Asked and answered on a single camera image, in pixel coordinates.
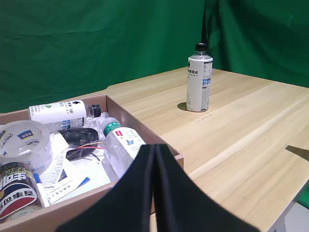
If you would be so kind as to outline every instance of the cardboard box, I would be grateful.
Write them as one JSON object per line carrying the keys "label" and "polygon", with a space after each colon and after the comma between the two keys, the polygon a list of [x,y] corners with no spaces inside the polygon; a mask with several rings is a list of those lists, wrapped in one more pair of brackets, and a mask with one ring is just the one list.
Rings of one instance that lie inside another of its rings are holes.
{"label": "cardboard box", "polygon": [[[115,103],[106,95],[100,95],[90,98],[82,99],[86,104],[99,104],[102,112],[108,112],[110,117],[117,118],[124,127],[134,128],[141,138],[147,144],[166,144],[158,135],[152,130],[142,124],[128,111],[123,109],[120,105]],[[21,110],[0,115],[0,125],[17,121],[27,120],[27,110]],[[183,167],[183,156],[179,154],[173,147],[169,148],[175,157],[176,161]],[[92,191],[86,192],[79,196],[73,197],[69,200],[54,204],[50,207],[41,209],[21,218],[0,224],[0,231],[2,232],[53,232],[58,225],[63,224],[71,218],[74,218],[91,205],[102,198],[113,186],[115,182],[96,188]]]}

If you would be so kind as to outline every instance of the sticker label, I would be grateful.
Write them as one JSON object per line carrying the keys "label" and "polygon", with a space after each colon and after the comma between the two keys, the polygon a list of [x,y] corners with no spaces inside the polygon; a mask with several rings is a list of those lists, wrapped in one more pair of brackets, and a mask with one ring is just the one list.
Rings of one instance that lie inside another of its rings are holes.
{"label": "sticker label", "polygon": [[126,149],[129,155],[135,159],[140,150],[140,146],[145,144],[142,138],[134,129],[121,127],[113,131],[121,145]]}
{"label": "sticker label", "polygon": [[114,130],[115,128],[121,127],[121,124],[118,122],[111,122],[107,124],[107,126],[104,128],[103,134],[106,136],[109,132]]}
{"label": "sticker label", "polygon": [[205,111],[209,107],[212,61],[189,59],[187,108],[191,111]]}
{"label": "sticker label", "polygon": [[20,138],[20,139],[26,139],[30,136],[33,136],[33,133],[32,133],[31,130],[24,131],[24,132],[17,135],[17,137]]}
{"label": "sticker label", "polygon": [[82,127],[87,117],[83,101],[66,101],[29,107],[30,119],[45,124],[50,132]]}

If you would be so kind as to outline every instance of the wooden table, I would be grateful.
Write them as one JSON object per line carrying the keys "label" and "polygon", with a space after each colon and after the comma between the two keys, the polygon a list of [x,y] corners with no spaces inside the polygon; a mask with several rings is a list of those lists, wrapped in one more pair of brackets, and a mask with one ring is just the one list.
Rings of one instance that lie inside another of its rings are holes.
{"label": "wooden table", "polygon": [[186,81],[181,68],[88,96],[110,95],[183,154],[206,194],[273,231],[309,179],[309,89],[213,70],[210,108],[193,113]]}

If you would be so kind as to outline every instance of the white pen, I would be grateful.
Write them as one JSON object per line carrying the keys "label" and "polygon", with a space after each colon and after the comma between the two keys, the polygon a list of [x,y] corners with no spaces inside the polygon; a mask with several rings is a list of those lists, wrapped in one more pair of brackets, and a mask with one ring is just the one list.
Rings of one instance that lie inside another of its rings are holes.
{"label": "white pen", "polygon": [[35,182],[37,183],[37,190],[38,190],[39,195],[41,197],[42,206],[43,207],[50,206],[50,203],[47,199],[47,195],[46,195],[46,192],[45,192],[45,189],[44,189],[44,186],[42,184],[42,181],[40,179],[39,174],[34,173],[33,176],[34,176]]}

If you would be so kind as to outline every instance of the plastic bottle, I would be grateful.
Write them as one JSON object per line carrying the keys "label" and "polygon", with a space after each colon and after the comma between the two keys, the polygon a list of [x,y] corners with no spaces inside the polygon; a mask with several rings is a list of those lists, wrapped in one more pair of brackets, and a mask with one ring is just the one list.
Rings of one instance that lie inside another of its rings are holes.
{"label": "plastic bottle", "polygon": [[187,109],[195,112],[209,108],[212,57],[206,54],[206,43],[196,44],[196,53],[188,60]]}
{"label": "plastic bottle", "polygon": [[105,155],[120,178],[135,159],[140,146],[145,142],[134,129],[122,127],[120,122],[113,117],[105,119],[102,128],[106,136]]}
{"label": "plastic bottle", "polygon": [[33,105],[28,108],[29,119],[41,122],[50,133],[70,128],[82,127],[87,120],[99,117],[99,105],[85,105],[83,101],[66,101],[44,105]]}

